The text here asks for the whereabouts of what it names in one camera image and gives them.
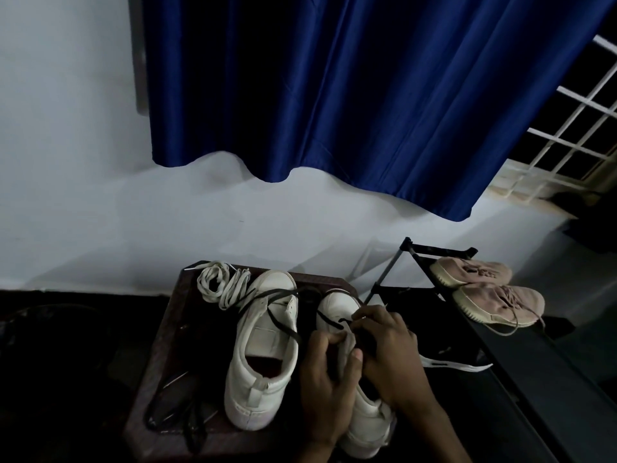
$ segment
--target forearm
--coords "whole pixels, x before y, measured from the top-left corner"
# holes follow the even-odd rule
[[[401,410],[429,449],[441,463],[471,463],[463,444],[445,413],[436,401],[421,412],[411,407]]]
[[[333,450],[330,445],[308,442],[302,447],[296,463],[327,463]]]

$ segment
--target hand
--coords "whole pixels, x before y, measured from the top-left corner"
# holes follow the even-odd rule
[[[362,351],[351,351],[340,383],[333,383],[326,371],[328,345],[342,342],[345,335],[344,331],[337,334],[313,331],[300,366],[300,398],[308,432],[305,454],[311,452],[325,456],[327,453],[325,459],[312,459],[314,461],[328,459],[351,421],[356,386],[362,375]]]
[[[382,305],[365,305],[353,315],[352,330],[364,328],[377,342],[375,357],[366,356],[364,375],[381,398],[395,409],[417,416],[439,408],[420,362],[416,335],[398,313]]]

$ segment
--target wall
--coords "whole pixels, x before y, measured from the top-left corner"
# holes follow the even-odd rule
[[[222,259],[362,292],[405,236],[519,272],[564,221],[483,197],[448,222],[314,169],[264,183],[224,152],[155,166],[127,0],[0,0],[0,97],[0,288],[160,293],[181,267]],[[388,283],[422,279],[407,257]]]

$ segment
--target person's left hand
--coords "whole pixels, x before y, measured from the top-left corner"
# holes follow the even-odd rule
[[[345,335],[344,331],[337,334],[313,331],[300,366],[300,397],[307,424],[307,446],[323,451],[328,449],[328,452],[349,428],[356,386],[362,376],[362,351],[354,349],[340,383],[335,384],[328,377],[328,345],[343,341]]]

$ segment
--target dark floor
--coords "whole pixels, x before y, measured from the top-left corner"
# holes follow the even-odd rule
[[[168,300],[165,296],[0,291],[0,320],[35,305],[88,305],[104,314],[113,344],[107,367],[66,393],[69,397],[36,405],[28,400],[19,409],[12,397],[0,397],[5,404],[0,405],[0,460],[133,462],[121,431]],[[46,377],[40,382],[42,388],[50,385]],[[32,395],[38,395],[36,389]]]

